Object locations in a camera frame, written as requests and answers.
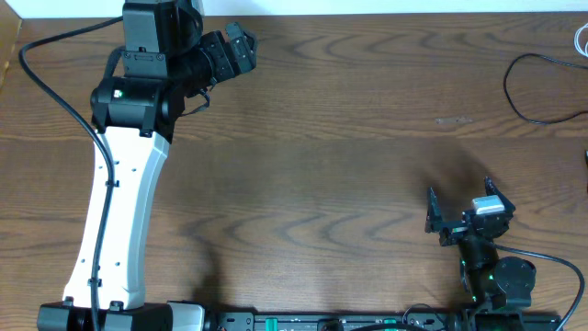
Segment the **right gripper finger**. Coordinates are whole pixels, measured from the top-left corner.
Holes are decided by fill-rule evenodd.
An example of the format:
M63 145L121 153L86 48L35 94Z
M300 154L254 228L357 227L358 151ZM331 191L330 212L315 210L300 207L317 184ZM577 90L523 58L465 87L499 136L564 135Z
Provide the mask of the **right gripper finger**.
M514 204L507 199L504 194L496 187L490 177L484 178L485 192L487 196L496 195L504 206L506 212L514 212Z
M439 208L437 196L432 188L427 190L427 214L424 230L427 233L438 233L443 224L443 216Z

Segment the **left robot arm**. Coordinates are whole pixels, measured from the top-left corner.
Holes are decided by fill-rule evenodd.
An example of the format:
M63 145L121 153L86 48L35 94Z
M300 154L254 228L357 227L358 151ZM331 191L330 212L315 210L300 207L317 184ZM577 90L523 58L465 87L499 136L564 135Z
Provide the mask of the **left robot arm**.
M40 330L199 330L204 309L148 303L144 261L154 192L185 102L254 70L258 41L236 22L205 32L190 1L128 1L125 43L109 56L83 122L95 145L85 231L59 302Z

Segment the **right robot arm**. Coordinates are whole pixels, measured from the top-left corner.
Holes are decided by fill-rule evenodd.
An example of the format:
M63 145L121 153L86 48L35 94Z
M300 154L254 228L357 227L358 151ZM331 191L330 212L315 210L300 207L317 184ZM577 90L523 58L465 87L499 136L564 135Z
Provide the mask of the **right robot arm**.
M443 219L438 199L427 191L424 230L439 234L441 246L455 245L460 255L462 284L473 304L450 315L449 330L524 330L523 310L531 306L537 270L520 257L500 257L493 240L505 234L515 205L484 178L486 195L458 221Z

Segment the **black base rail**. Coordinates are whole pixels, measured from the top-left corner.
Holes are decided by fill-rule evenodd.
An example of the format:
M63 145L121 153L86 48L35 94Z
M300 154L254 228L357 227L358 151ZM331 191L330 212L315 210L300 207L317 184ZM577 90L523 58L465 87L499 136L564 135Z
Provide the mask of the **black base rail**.
M466 308L437 310L417 303L403 312L270 313L223 309L206 314L204 331L322 330L558 330L561 317L551 313L502 312Z

